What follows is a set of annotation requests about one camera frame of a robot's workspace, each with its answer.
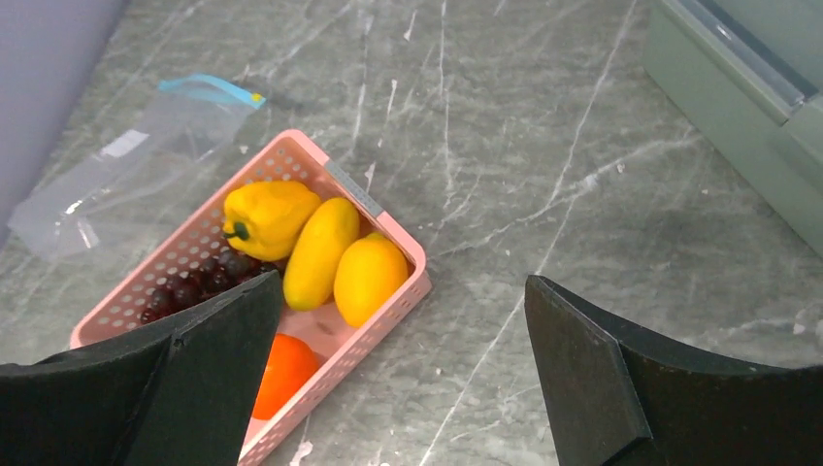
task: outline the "dark red grape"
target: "dark red grape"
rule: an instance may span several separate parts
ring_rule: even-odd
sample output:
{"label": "dark red grape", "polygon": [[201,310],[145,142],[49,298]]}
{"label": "dark red grape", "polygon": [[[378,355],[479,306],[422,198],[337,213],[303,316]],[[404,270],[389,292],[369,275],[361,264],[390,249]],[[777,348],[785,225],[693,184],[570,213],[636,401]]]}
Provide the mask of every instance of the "dark red grape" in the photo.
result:
{"label": "dark red grape", "polygon": [[188,279],[184,278],[180,275],[173,275],[171,277],[166,278],[166,289],[169,291],[174,292],[176,289],[180,288],[184,284],[188,283]]}
{"label": "dark red grape", "polygon": [[244,276],[251,270],[251,261],[244,255],[235,255],[227,260],[223,267],[226,269],[226,275],[233,279]]}
{"label": "dark red grape", "polygon": [[149,310],[145,310],[140,313],[140,323],[152,323],[159,318],[160,317],[156,313]]}
{"label": "dark red grape", "polygon": [[217,258],[209,257],[200,264],[199,270],[208,275],[214,273],[219,267],[220,264],[217,263]]}
{"label": "dark red grape", "polygon": [[237,257],[237,253],[233,250],[225,250],[220,253],[220,256],[217,258],[217,264],[225,267],[227,263],[229,263],[232,259]]}
{"label": "dark red grape", "polygon": [[203,272],[202,270],[195,269],[188,271],[188,283],[197,286],[198,288],[203,288],[203,283],[209,279],[209,274]]}
{"label": "dark red grape", "polygon": [[200,290],[191,283],[175,289],[175,304],[179,310],[188,309],[200,303]]}
{"label": "dark red grape", "polygon": [[232,280],[229,279],[225,272],[220,270],[214,272],[212,276],[203,284],[203,289],[207,293],[221,293],[233,286]]}

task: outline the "ziplock bag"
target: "ziplock bag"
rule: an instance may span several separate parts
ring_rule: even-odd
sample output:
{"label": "ziplock bag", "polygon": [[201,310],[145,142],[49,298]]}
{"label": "ziplock bag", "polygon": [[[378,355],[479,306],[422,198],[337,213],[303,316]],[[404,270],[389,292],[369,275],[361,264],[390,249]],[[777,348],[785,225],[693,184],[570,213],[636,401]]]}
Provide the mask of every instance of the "ziplock bag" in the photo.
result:
{"label": "ziplock bag", "polygon": [[137,124],[20,203],[8,226],[46,260],[127,240],[175,199],[162,191],[230,144],[264,103],[214,76],[162,82]]}

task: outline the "grape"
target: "grape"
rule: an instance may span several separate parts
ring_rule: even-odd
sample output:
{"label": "grape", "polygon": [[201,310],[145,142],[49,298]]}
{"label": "grape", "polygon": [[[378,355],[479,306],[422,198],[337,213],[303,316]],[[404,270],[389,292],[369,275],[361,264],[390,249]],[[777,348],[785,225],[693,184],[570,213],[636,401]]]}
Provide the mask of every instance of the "grape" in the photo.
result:
{"label": "grape", "polygon": [[183,278],[180,275],[173,275],[171,277],[166,278],[166,289],[169,291],[175,291],[176,289],[180,288],[184,284],[187,284],[188,280]]}
{"label": "grape", "polygon": [[234,252],[233,250],[225,250],[217,258],[217,264],[222,265],[223,267],[225,267],[226,264],[229,263],[235,257],[237,257],[236,252]]}
{"label": "grape", "polygon": [[223,264],[223,267],[226,269],[226,275],[233,279],[237,279],[251,270],[251,261],[244,255],[235,255],[228,259]]}
{"label": "grape", "polygon": [[204,260],[202,264],[200,264],[200,271],[206,275],[210,275],[214,273],[217,269],[219,269],[220,264],[217,263],[216,257],[209,257],[208,259]]}
{"label": "grape", "polygon": [[182,311],[200,303],[200,290],[191,283],[184,283],[175,289],[175,303]]}
{"label": "grape", "polygon": [[188,283],[202,289],[203,283],[209,279],[209,276],[209,274],[199,269],[190,270],[188,271]]}
{"label": "grape", "polygon": [[148,310],[156,316],[167,316],[172,313],[174,296],[165,288],[157,288],[148,300]]}
{"label": "grape", "polygon": [[206,280],[204,289],[209,293],[221,293],[232,287],[232,281],[225,272],[220,270],[214,272],[212,276]]}

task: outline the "orange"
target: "orange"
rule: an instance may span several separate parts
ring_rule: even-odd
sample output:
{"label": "orange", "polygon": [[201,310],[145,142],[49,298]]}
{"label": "orange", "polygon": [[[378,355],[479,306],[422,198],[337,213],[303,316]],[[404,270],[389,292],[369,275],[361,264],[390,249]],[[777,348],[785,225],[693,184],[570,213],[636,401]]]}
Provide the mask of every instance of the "orange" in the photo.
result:
{"label": "orange", "polygon": [[289,335],[277,334],[251,416],[261,420],[274,417],[319,368],[317,356],[309,345]]}

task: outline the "marble floor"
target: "marble floor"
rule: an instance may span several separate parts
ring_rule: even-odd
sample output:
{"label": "marble floor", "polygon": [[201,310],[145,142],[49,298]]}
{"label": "marble floor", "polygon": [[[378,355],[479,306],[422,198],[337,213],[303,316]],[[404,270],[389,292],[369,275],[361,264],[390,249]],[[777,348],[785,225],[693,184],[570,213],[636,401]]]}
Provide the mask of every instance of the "marble floor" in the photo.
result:
{"label": "marble floor", "polygon": [[161,79],[269,97],[125,250],[0,253],[0,361],[77,321],[286,128],[426,248],[431,295],[265,464],[557,464],[523,315],[539,273],[680,341],[823,360],[823,262],[642,69],[648,0],[133,0],[43,183],[129,127]]}

